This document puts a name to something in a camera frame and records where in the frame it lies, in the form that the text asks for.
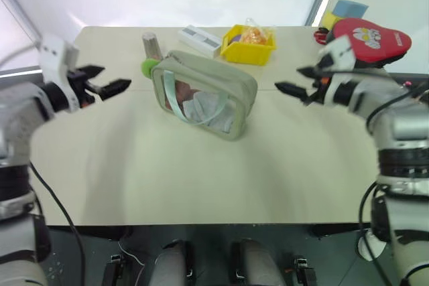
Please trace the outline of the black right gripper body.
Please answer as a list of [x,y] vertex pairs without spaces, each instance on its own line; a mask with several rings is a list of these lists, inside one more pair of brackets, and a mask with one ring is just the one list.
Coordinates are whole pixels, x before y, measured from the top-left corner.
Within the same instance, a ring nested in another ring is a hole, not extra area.
[[324,55],[320,59],[319,63],[317,63],[317,65],[312,66],[317,70],[319,77],[312,78],[314,80],[312,86],[316,89],[316,91],[313,94],[309,95],[308,98],[304,101],[305,105],[309,105],[313,102],[317,102],[319,104],[324,103],[324,97],[331,81],[331,76],[329,76],[327,68],[331,66],[331,55]]

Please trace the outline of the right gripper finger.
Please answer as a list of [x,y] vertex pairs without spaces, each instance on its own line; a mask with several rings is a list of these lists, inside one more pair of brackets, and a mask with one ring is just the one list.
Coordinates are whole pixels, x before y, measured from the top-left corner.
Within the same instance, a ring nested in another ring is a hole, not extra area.
[[290,82],[276,82],[274,85],[283,94],[293,96],[294,98],[308,98],[308,93],[305,88]]
[[306,78],[318,78],[319,77],[317,70],[311,66],[297,68],[296,71],[298,73],[300,73],[301,75],[305,76]]

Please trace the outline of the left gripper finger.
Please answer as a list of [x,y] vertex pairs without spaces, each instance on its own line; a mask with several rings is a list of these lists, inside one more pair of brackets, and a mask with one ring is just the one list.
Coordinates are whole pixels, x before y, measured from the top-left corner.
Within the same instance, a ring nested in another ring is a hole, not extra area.
[[129,88],[130,84],[130,79],[121,78],[114,80],[108,83],[108,85],[101,87],[101,89],[99,90],[99,97],[101,100],[107,100],[109,98],[117,96],[118,94],[125,92]]
[[90,80],[97,77],[105,68],[102,66],[86,65],[78,69],[81,80]]

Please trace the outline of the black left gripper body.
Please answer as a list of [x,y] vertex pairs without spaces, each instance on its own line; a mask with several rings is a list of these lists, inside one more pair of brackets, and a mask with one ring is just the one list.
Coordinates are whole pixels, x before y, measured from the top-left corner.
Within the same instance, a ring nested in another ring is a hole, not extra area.
[[91,105],[95,102],[93,95],[88,94],[86,91],[94,92],[92,85],[88,82],[89,80],[81,80],[79,77],[78,68],[74,71],[67,72],[67,79],[71,89],[75,93],[80,108],[84,108],[88,105]]

